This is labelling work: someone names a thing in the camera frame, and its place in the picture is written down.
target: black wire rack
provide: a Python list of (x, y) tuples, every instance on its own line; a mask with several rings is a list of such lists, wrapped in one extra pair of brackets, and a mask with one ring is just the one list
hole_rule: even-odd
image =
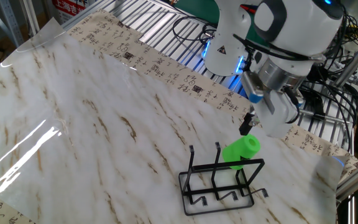
[[(251, 193), (249, 185), (251, 184), (251, 182), (255, 179), (256, 175), (259, 173), (259, 171), (263, 168), (263, 166), (265, 165), (265, 161), (263, 159), (242, 159), (241, 161), (238, 162), (221, 162), (219, 163), (219, 156), (221, 154), (221, 146), (218, 142), (215, 143), (216, 149), (217, 149), (217, 153), (216, 153), (216, 158), (215, 158), (215, 163), (213, 164), (205, 164), (205, 165), (198, 165), (198, 166), (193, 166), (193, 159), (194, 159), (194, 148), (193, 146), (190, 146), (190, 163), (189, 163), (189, 168), (188, 171), (186, 172), (181, 172), (179, 173), (179, 184), (180, 184), (180, 188), (181, 188), (181, 197), (182, 197), (182, 201), (183, 201), (183, 209), (185, 211), (185, 214), (187, 216), (191, 216), (191, 215), (201, 215), (201, 214), (207, 214), (207, 213), (214, 213), (214, 212), (223, 212), (223, 211), (228, 211), (228, 210), (236, 210), (236, 209), (242, 209), (242, 208), (249, 208), (252, 207), (255, 202), (254, 199), (252, 197), (252, 194), (254, 192)], [(217, 187), (215, 184), (215, 174), (218, 171), (222, 171), (222, 170), (228, 170), (231, 169), (231, 166), (245, 166), (245, 165), (251, 165), (251, 164), (259, 164), (259, 166), (256, 168), (256, 170), (254, 171), (254, 173), (251, 175), (251, 177), (249, 179), (247, 179), (246, 174), (244, 172), (243, 169), (239, 169), (236, 172), (236, 185), (230, 185), (230, 186), (225, 186), (225, 187)], [(202, 172), (212, 172), (212, 176), (211, 176), (211, 183), (212, 183), (212, 188), (209, 189), (201, 189), (201, 190), (191, 190), (190, 188), (190, 177), (192, 174), (199, 174)], [(181, 182), (181, 176), (186, 175), (186, 180), (185, 183), (182, 185)], [(219, 196), (219, 192), (222, 191), (228, 191), (231, 190), (229, 193), (227, 193), (226, 195), (220, 197)], [(250, 203), (247, 203), (247, 205), (243, 205), (243, 206), (238, 206), (238, 207), (231, 207), (231, 208), (224, 208), (224, 209), (215, 209), (215, 210), (207, 210), (207, 211), (203, 211), (203, 212), (194, 212), (194, 213), (188, 213), (187, 212), (187, 204), (185, 202), (185, 197), (188, 197), (188, 200), (190, 202), (190, 206), (195, 205), (196, 203), (200, 202), (203, 204), (203, 206), (208, 206), (207, 203), (207, 199), (205, 196), (200, 196), (198, 197), (196, 200), (193, 199), (194, 195), (203, 195), (203, 194), (210, 194), (210, 193), (214, 193), (216, 200), (220, 201), (230, 195), (232, 195), (233, 200), (238, 200), (238, 196), (236, 194), (235, 190), (239, 190), (241, 197), (249, 197), (250, 199)], [(259, 189), (257, 191), (263, 191), (264, 197), (268, 197), (267, 192), (265, 189)]]

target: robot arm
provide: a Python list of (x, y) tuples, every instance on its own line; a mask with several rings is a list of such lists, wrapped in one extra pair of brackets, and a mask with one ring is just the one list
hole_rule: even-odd
[[(342, 7), (334, 0), (260, 3), (255, 13), (255, 30), (279, 51), (265, 55), (256, 52), (257, 63), (251, 68), (254, 70), (244, 72), (241, 82), (268, 136), (284, 137), (297, 119), (302, 103), (298, 87), (311, 66), (323, 60), (323, 52), (341, 25), (342, 15)], [(236, 38), (247, 45), (246, 40)]]

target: green plastic cylinder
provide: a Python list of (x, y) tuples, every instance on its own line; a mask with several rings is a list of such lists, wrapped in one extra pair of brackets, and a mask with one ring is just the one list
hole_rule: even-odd
[[(259, 140), (255, 136), (248, 134), (225, 147), (222, 156), (225, 162), (237, 162), (241, 160), (241, 157), (245, 159), (253, 158), (259, 150)], [(239, 170), (242, 169), (242, 166), (231, 166), (230, 168)]]

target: marble-patterned surface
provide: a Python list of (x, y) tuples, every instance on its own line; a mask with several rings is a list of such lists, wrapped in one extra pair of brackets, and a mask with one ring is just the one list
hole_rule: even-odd
[[(269, 197), (185, 216), (178, 173), (189, 145), (195, 165), (211, 163), (214, 143), (238, 139), (241, 121), (62, 33), (49, 22), (0, 65), (0, 198), (13, 208), (36, 223), (334, 223), (341, 158), (259, 128), (255, 157), (266, 164), (251, 187)], [(193, 180), (194, 189), (209, 185), (208, 176)], [(209, 207), (233, 203), (208, 197)]]

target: blue led light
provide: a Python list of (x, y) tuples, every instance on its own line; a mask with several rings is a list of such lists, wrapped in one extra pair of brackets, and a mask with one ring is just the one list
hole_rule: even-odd
[(206, 51), (208, 50), (208, 47), (209, 47), (209, 44), (211, 43), (211, 41), (208, 41), (208, 43), (206, 44), (206, 48), (205, 48), (205, 50), (204, 50), (204, 52), (203, 52), (203, 57), (205, 57), (205, 55), (206, 55)]
[(241, 56), (241, 58), (240, 58), (240, 61), (239, 61), (238, 65), (237, 65), (237, 68), (236, 68), (236, 73), (241, 73), (242, 72), (242, 70), (240, 69), (242, 59), (244, 59), (244, 56)]
[(335, 158), (338, 162), (340, 162), (343, 167), (345, 166), (345, 164), (343, 164), (343, 162), (340, 161), (337, 157), (333, 156), (333, 158)]

